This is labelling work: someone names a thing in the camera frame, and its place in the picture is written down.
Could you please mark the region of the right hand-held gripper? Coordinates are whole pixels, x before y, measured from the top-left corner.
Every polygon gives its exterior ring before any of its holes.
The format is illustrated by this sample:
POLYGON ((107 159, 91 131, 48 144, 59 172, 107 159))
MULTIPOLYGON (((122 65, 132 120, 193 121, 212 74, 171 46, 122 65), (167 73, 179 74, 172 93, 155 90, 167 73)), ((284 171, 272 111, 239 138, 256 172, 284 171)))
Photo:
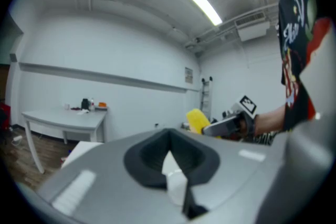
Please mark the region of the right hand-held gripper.
POLYGON ((202 134, 209 137, 228 138, 233 134, 245 133, 247 140, 253 140, 256 110, 256 104, 247 95, 243 95, 227 111, 227 117, 203 127, 202 134))

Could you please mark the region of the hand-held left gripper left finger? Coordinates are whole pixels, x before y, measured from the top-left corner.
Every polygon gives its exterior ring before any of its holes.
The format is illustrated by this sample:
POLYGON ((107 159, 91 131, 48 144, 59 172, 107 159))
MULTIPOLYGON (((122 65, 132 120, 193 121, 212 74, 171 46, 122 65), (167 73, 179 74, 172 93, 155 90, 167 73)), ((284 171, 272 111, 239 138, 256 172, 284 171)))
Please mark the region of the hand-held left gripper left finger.
POLYGON ((186 223, 165 189, 136 182, 124 166, 145 132, 96 146, 63 166, 39 188, 47 223, 186 223))

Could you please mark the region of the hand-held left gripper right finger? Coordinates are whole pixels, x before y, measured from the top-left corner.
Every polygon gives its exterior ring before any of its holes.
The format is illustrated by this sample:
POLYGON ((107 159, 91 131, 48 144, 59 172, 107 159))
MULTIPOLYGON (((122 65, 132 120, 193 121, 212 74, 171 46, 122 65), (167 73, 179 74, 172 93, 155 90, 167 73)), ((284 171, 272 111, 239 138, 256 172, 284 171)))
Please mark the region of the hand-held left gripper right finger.
POLYGON ((257 223, 282 164, 285 135, 271 146, 218 140, 169 130, 170 151, 181 168, 182 205, 170 223, 257 223))

